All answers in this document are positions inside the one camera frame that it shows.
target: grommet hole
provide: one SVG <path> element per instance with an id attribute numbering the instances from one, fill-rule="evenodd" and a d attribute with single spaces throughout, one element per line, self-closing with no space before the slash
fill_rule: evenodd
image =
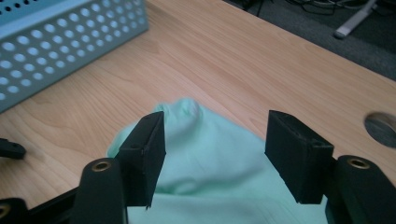
<path id="1" fill-rule="evenodd" d="M 383 113 L 374 112 L 366 116 L 364 126 L 370 136 L 378 143 L 396 148 L 396 117 Z"/>
<path id="2" fill-rule="evenodd" d="M 111 163 L 110 162 L 108 162 L 108 161 L 99 161 L 92 167 L 92 170 L 94 172 L 102 172 L 102 171 L 107 170 L 110 167 L 111 167 Z"/>

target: light green cloth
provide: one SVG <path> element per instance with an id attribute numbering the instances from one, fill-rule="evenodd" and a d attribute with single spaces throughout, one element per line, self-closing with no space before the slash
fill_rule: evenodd
<path id="1" fill-rule="evenodd" d="M 167 154 L 152 207 L 128 208 L 130 223 L 327 223 L 326 200 L 297 204 L 257 135 L 192 99 L 156 111 L 164 112 Z M 134 126 L 116 136 L 107 156 Z"/>

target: wood grain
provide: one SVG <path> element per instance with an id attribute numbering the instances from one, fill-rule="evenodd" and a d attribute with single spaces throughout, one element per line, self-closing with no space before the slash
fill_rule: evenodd
<path id="1" fill-rule="evenodd" d="M 158 103 L 191 97 L 265 138 L 270 109 L 377 163 L 396 183 L 396 150 L 363 120 L 396 115 L 396 84 L 220 0 L 148 0 L 139 37 L 0 115 L 0 136 L 27 148 L 0 158 L 0 198 L 36 206 L 78 185 L 122 127 Z"/>

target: black clamp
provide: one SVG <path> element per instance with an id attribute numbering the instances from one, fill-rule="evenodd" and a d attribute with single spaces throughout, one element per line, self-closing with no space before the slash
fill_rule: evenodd
<path id="1" fill-rule="evenodd" d="M 333 145 L 292 115 L 270 111 L 265 154 L 297 203 L 328 198 L 330 224 L 396 223 L 396 188 L 373 162 L 332 157 Z"/>

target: blue wire mesh container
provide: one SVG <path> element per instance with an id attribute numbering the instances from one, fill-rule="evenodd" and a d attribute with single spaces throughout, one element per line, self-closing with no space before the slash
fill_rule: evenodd
<path id="1" fill-rule="evenodd" d="M 0 113 L 148 28 L 143 0 L 0 0 Z"/>

